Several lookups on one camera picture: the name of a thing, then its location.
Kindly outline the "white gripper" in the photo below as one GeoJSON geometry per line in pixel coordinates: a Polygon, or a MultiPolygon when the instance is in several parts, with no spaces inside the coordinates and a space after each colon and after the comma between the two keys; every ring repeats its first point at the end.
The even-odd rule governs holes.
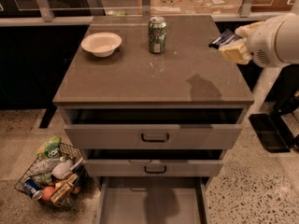
{"type": "Polygon", "coordinates": [[[235,33],[248,39],[241,38],[223,45],[219,47],[219,53],[224,59],[234,63],[246,65],[252,57],[252,60],[262,68],[279,67],[275,48],[279,26],[279,18],[239,26],[235,29],[235,33]]]}

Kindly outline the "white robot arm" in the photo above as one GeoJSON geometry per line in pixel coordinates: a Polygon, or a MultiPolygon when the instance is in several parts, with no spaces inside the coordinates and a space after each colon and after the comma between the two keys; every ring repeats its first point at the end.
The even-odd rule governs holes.
{"type": "Polygon", "coordinates": [[[219,52],[226,60],[240,64],[253,60],[263,69],[254,86],[254,104],[250,107],[250,112],[256,113],[281,70],[299,64],[298,8],[293,6],[287,14],[241,26],[235,34],[239,39],[219,46],[219,52]]]}

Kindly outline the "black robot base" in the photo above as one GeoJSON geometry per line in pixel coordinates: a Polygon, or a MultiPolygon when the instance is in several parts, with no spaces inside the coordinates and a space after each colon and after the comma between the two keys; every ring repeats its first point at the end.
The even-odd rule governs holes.
{"type": "Polygon", "coordinates": [[[292,134],[280,115],[251,114],[249,121],[268,152],[290,152],[292,148],[298,148],[299,135],[292,134]]]}

